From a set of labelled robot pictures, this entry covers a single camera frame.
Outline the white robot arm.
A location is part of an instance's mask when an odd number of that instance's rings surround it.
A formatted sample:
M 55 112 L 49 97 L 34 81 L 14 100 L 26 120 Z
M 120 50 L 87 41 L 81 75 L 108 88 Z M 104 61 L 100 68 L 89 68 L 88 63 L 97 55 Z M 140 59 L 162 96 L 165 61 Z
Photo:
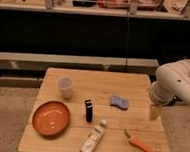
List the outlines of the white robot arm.
M 162 108 L 178 97 L 190 106 L 190 60 L 183 59 L 163 64 L 156 69 L 156 81 L 149 90 L 152 105 L 149 119 L 155 121 Z

